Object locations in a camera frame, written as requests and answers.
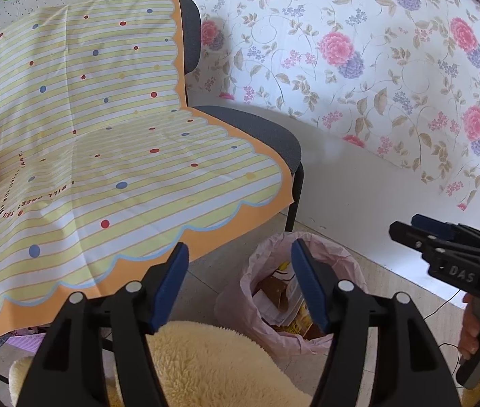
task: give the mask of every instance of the floor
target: floor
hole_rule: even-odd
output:
[[[279,214],[250,233],[191,263],[173,308],[171,319],[185,319],[217,325],[218,323],[214,317],[214,303],[217,295],[223,290],[228,281],[239,276],[244,262],[255,250],[257,244],[266,237],[283,231],[284,226],[285,216]],[[295,225],[295,231],[313,232],[299,223]],[[444,303],[444,300],[417,285],[398,277],[358,254],[352,254],[358,260],[366,278],[368,289],[372,294],[391,296],[398,291],[407,292],[423,316],[436,311]],[[451,304],[446,304],[436,314],[429,317],[426,322],[438,344],[449,343],[456,345],[461,320],[462,310]],[[376,344],[377,332],[372,330],[366,353],[362,392],[357,402],[357,407],[368,406],[374,380]],[[458,360],[456,348],[442,346],[441,349],[450,369],[453,371]],[[1,347],[0,373],[8,375],[11,363],[25,355],[27,353],[10,345]],[[103,358],[106,372],[109,373],[113,356],[109,352],[104,352]],[[313,394],[325,360],[325,355],[295,356],[292,359],[278,360],[277,365],[300,390]],[[6,405],[11,405],[8,388],[1,382],[0,398]]]

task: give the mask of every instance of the white wall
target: white wall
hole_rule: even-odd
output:
[[[207,104],[203,97],[189,94],[189,104]],[[225,105],[221,100],[213,104]],[[283,114],[249,105],[242,110],[277,122],[298,138],[305,172],[298,221],[436,295],[451,298],[456,289],[429,277],[420,254],[391,241],[388,227],[395,220],[410,222],[420,213],[480,229],[480,190],[463,212],[410,170]],[[460,304],[461,295],[453,303]]]

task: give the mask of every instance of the plastic bag liner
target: plastic bag liner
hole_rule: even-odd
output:
[[[305,232],[281,233],[261,242],[242,269],[240,281],[230,282],[216,300],[214,313],[225,327],[234,329],[258,343],[269,354],[282,358],[293,355],[327,353],[332,335],[307,341],[300,335],[276,332],[268,326],[253,303],[257,283],[291,260],[291,245],[303,239],[316,260],[332,266],[339,279],[347,279],[367,292],[366,280],[352,255],[334,242]]]

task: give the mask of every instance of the yellow striped cloth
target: yellow striped cloth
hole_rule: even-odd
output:
[[[283,160],[186,106],[178,0],[46,8],[0,34],[0,334],[191,259],[291,202]]]

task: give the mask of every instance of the chair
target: chair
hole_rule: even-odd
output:
[[[187,75],[195,70],[199,63],[200,14],[197,5],[192,0],[180,0],[180,7],[184,33],[184,69]],[[304,168],[300,161],[302,151],[295,135],[281,125],[252,113],[216,105],[199,105],[196,108],[260,140],[285,161],[293,176],[293,203],[289,206],[285,222],[285,231],[291,232],[295,224],[304,182]]]

